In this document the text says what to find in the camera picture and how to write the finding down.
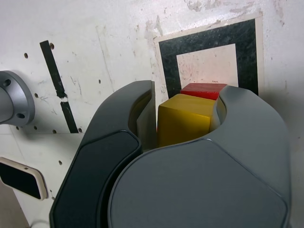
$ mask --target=wooden block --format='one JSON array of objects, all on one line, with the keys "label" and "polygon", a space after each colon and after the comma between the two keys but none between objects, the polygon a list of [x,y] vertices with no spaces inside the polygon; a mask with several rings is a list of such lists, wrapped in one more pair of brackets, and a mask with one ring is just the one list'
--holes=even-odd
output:
[{"label": "wooden block", "polygon": [[185,86],[180,93],[190,96],[197,96],[201,98],[216,100],[219,96],[219,92],[227,84],[216,83],[190,83]]},{"label": "wooden block", "polygon": [[199,138],[209,133],[215,101],[177,94],[158,107],[158,146]]}]

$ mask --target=yellow block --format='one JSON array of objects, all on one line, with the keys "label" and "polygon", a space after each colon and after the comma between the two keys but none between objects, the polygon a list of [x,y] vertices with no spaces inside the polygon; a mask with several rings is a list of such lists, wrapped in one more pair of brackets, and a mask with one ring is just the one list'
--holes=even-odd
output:
[{"label": "yellow block", "polygon": [[158,107],[158,146],[168,146],[209,133],[215,101],[177,94]]}]

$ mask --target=dark gray gripper pad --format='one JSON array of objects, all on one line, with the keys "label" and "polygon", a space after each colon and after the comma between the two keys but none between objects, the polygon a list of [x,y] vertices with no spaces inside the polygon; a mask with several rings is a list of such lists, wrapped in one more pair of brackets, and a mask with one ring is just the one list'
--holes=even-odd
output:
[{"label": "dark gray gripper pad", "polygon": [[115,177],[140,154],[138,147],[128,132],[118,132],[81,148],[50,213],[53,227],[107,227],[107,202]]}]

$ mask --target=white square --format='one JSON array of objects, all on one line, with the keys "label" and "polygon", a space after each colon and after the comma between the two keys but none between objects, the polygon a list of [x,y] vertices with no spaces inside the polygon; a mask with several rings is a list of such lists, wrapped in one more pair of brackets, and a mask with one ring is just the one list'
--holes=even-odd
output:
[{"label": "white square", "polygon": [[238,87],[235,44],[177,55],[181,87],[189,83],[224,83]]}]

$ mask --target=white wall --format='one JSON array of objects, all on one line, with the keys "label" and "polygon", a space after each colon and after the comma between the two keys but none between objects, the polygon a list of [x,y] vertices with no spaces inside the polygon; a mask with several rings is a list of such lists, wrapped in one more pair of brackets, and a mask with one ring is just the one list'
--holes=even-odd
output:
[{"label": "white wall", "polygon": [[292,143],[294,228],[304,225],[304,2],[301,0],[27,0],[0,7],[0,70],[18,70],[35,98],[34,122],[0,126],[0,155],[39,169],[49,198],[16,192],[32,224],[48,212],[83,134],[69,134],[39,43],[49,40],[77,127],[85,132],[113,91],[151,79],[156,101],[167,98],[153,38],[252,13],[263,13],[265,94],[284,118]]}]

